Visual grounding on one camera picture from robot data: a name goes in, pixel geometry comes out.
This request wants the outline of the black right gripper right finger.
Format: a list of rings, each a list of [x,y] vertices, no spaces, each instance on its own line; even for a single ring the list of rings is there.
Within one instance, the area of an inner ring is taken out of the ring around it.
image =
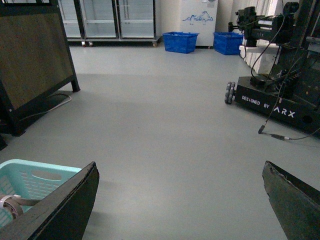
[[[320,238],[320,191],[266,161],[264,189],[279,224],[289,240]]]

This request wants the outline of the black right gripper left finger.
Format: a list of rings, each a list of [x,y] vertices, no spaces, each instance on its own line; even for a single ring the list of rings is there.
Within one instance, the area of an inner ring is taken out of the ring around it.
[[[93,161],[41,199],[22,206],[24,214],[0,227],[2,240],[80,240],[92,213],[99,185]]]

